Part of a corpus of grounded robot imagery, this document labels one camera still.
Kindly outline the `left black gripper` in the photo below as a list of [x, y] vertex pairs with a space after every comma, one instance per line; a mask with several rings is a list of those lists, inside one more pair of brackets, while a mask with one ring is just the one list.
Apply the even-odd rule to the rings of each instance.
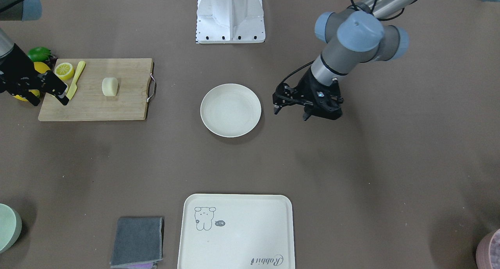
[[304, 107], [303, 120], [311, 116], [326, 118], [335, 121], [341, 118], [341, 105], [344, 99], [341, 96], [339, 82], [334, 79], [330, 86], [319, 83], [308, 69], [295, 87], [286, 81], [303, 68], [298, 68], [287, 75], [276, 87], [273, 93], [274, 115], [284, 107], [301, 105]]

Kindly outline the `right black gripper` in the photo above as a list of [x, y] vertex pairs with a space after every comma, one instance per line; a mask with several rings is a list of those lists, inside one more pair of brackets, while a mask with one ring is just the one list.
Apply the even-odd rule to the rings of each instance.
[[66, 96], [68, 86], [55, 74], [41, 74], [34, 68], [33, 61], [14, 44], [13, 48], [1, 58], [0, 92], [11, 95], [26, 95], [26, 100], [37, 107], [41, 92], [54, 96], [62, 105], [68, 105]]

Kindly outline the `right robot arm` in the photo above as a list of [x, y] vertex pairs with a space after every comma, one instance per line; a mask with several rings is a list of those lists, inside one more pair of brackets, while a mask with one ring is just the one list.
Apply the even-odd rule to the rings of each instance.
[[[40, 0], [0, 0], [2, 21], [38, 20], [42, 15]], [[32, 90], [54, 96], [62, 105], [70, 101], [66, 96], [68, 86], [51, 70], [39, 73], [23, 50], [5, 33], [0, 31], [0, 91], [19, 95], [32, 105], [40, 103]]]

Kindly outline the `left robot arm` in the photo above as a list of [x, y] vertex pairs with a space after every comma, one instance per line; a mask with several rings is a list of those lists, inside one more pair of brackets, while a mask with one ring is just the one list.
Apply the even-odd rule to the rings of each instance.
[[[351, 1], [344, 11], [325, 12], [316, 20], [314, 32], [326, 47], [304, 65], [307, 71], [297, 86], [282, 80], [273, 93], [274, 114], [282, 108], [301, 105], [303, 120], [311, 116], [337, 120], [343, 114], [339, 83], [359, 63], [391, 61], [409, 48], [407, 32], [383, 21], [395, 19], [408, 5], [419, 0]], [[481, 0], [499, 2], [499, 0]]]

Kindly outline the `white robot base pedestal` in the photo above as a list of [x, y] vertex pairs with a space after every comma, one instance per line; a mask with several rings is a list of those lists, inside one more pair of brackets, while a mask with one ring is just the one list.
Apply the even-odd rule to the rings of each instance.
[[266, 40], [263, 0], [198, 0], [195, 42], [250, 44]]

